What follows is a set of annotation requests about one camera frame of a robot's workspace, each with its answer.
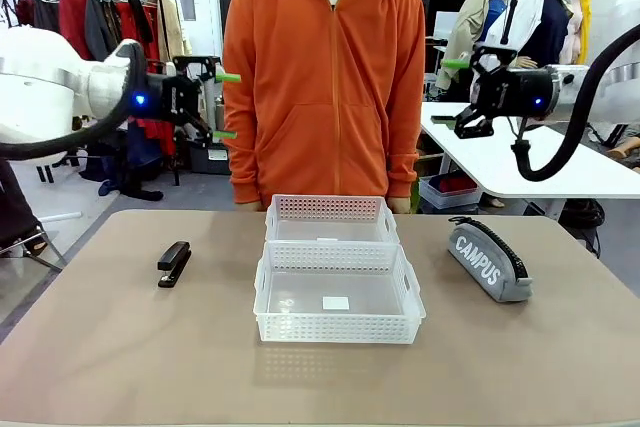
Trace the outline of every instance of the white plastic basket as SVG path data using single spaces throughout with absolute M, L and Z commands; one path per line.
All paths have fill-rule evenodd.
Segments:
M 398 244 L 267 242 L 255 288 L 265 342 L 411 344 L 426 317 Z
M 267 240 L 338 240 L 400 243 L 382 197 L 274 195 Z

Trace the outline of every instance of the person's hand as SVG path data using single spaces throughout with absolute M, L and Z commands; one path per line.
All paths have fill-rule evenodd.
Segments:
M 389 197 L 387 205 L 394 214 L 410 214 L 411 198 L 410 197 Z
M 531 57 L 518 57 L 516 59 L 516 67 L 521 69 L 537 69 L 538 63 L 531 60 Z
M 238 212 L 264 212 L 262 202 L 249 202 L 248 204 L 236 204 Z

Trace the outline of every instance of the beige coat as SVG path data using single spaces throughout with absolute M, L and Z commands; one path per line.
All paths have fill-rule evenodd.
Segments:
M 167 54 L 167 47 L 164 41 L 160 5 L 158 5 L 158 46 L 160 51 L 160 60 L 168 62 L 177 55 L 191 54 L 191 44 L 189 43 L 186 32 L 180 24 L 176 1 L 162 0 L 162 7 L 164 7 L 164 18 L 167 24 L 167 39 L 169 40 L 169 53 L 171 54 L 171 58 L 169 58 L 169 55 Z
M 471 52 L 473 45 L 482 35 L 484 22 L 489 14 L 490 0 L 465 0 L 460 8 L 458 20 L 453 27 L 447 52 L 444 54 L 443 60 L 459 59 L 464 52 Z M 458 71 L 456 69 L 440 69 L 436 86 L 448 90 L 451 81 L 456 78 Z

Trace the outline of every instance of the white label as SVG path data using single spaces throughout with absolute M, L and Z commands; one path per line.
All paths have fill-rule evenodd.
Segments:
M 229 154 L 226 150 L 209 149 L 209 160 L 227 160 Z
M 349 310 L 349 297 L 323 297 L 324 310 Z

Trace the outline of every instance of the orange hoodie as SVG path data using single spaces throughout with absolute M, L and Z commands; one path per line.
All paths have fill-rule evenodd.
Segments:
M 225 128 L 235 201 L 409 197 L 425 66 L 422 0 L 231 0 Z

